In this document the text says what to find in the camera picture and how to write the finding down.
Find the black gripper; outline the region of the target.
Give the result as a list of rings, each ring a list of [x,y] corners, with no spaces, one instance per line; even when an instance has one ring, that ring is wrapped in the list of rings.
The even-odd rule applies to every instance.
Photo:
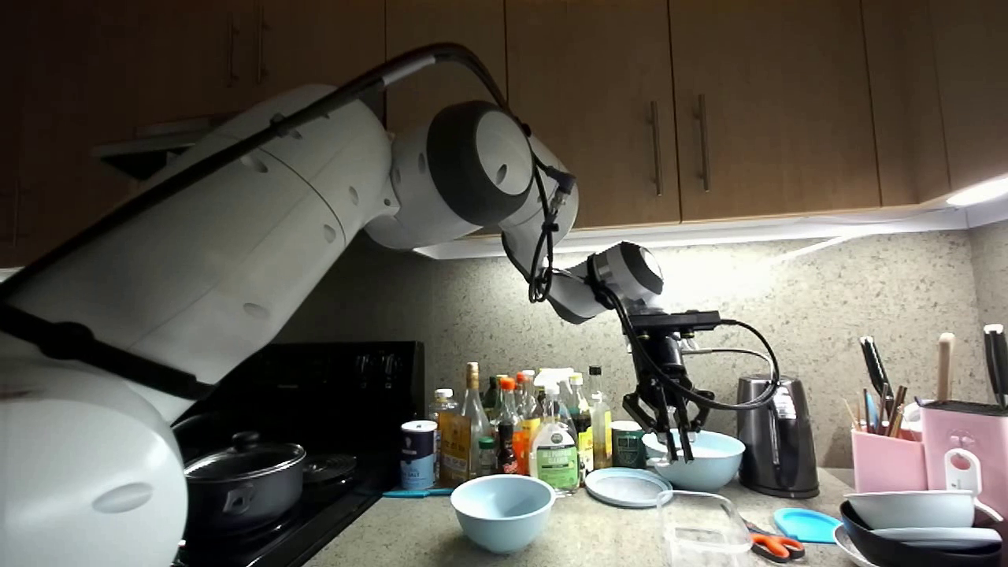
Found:
[[[637,387],[623,396],[623,411],[640,426],[656,426],[656,442],[666,446],[667,460],[678,460],[674,428],[685,460],[694,460],[690,417],[688,417],[688,370],[678,336],[637,334],[629,336]]]

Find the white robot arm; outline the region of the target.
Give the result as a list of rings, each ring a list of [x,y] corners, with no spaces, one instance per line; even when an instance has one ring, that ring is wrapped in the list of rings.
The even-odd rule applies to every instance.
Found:
[[[308,86],[217,127],[2,283],[0,567],[171,567],[189,521],[171,426],[355,236],[424,250],[496,229],[561,318],[651,313],[661,272],[632,244],[549,261],[575,205],[566,167],[486,102],[394,135]]]

